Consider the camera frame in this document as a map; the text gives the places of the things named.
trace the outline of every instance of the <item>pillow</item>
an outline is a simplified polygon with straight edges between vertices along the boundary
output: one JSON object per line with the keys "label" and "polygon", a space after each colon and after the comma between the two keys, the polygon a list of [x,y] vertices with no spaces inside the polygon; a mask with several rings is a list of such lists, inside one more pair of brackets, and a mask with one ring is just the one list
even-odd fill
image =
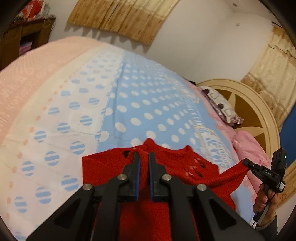
{"label": "pillow", "polygon": [[[239,160],[248,158],[250,161],[258,165],[271,168],[271,160],[249,132],[239,131],[232,138],[232,145],[237,152]],[[247,173],[247,176],[257,193],[262,182],[251,171]]]}
{"label": "pillow", "polygon": [[205,85],[200,86],[200,88],[209,99],[214,110],[225,123],[231,126],[234,126],[235,123],[243,123],[244,119],[236,114],[229,102],[218,91]]}

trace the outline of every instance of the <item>beige curtain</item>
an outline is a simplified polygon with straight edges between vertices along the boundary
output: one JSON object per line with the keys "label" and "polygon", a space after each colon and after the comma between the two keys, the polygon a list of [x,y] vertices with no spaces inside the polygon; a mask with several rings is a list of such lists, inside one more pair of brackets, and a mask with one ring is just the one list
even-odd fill
{"label": "beige curtain", "polygon": [[296,50],[281,27],[274,25],[270,41],[242,82],[266,101],[281,129],[296,101]]}
{"label": "beige curtain", "polygon": [[98,28],[151,45],[179,0],[79,0],[67,23]]}
{"label": "beige curtain", "polygon": [[286,182],[286,187],[285,190],[279,194],[281,201],[279,207],[296,193],[296,161],[287,168],[284,181]]}

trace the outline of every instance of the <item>headboard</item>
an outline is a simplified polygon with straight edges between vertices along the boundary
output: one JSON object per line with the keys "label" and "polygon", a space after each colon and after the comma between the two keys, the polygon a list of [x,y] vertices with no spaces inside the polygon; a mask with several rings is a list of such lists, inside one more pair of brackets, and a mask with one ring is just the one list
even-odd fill
{"label": "headboard", "polygon": [[279,131],[275,119],[265,101],[247,85],[228,79],[206,80],[198,86],[210,86],[221,93],[244,119],[243,124],[235,126],[236,132],[249,132],[272,158],[273,152],[280,148]]}

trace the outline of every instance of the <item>red sweater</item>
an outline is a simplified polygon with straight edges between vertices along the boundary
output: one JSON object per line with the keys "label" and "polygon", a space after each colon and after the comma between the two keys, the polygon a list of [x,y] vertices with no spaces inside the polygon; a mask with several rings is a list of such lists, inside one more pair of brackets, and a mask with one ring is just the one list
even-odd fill
{"label": "red sweater", "polygon": [[[131,151],[124,157],[124,151]],[[141,158],[140,198],[136,203],[123,203],[120,218],[119,240],[168,241],[170,220],[167,203],[150,200],[148,153],[155,152],[156,162],[166,167],[167,173],[190,185],[204,183],[233,210],[230,194],[238,188],[248,168],[239,162],[219,174],[218,166],[196,154],[190,146],[170,150],[158,146],[151,139],[132,148],[114,148],[82,158],[83,182],[94,186],[107,183],[122,173],[123,167],[133,161],[137,151]]]}

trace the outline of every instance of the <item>blue polka dot fabric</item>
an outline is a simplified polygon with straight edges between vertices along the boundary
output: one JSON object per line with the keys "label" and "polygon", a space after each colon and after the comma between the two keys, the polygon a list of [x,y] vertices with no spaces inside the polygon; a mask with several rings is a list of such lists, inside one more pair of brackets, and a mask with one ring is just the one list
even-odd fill
{"label": "blue polka dot fabric", "polygon": [[[79,67],[74,61],[73,69],[62,68],[41,87],[40,92],[54,91],[48,96],[37,91],[36,101],[46,106],[35,110],[31,105],[12,127],[18,133],[10,135],[19,153],[17,175],[9,176],[12,190],[5,186],[7,197],[0,205],[18,240],[25,240],[81,187],[82,156],[141,145],[151,138],[170,149],[190,145],[221,172],[235,164],[231,143],[183,78],[111,45],[89,55],[83,61],[84,56],[78,57]],[[20,135],[25,141],[19,141]],[[232,197],[237,211],[250,221],[250,191],[241,185]]]}

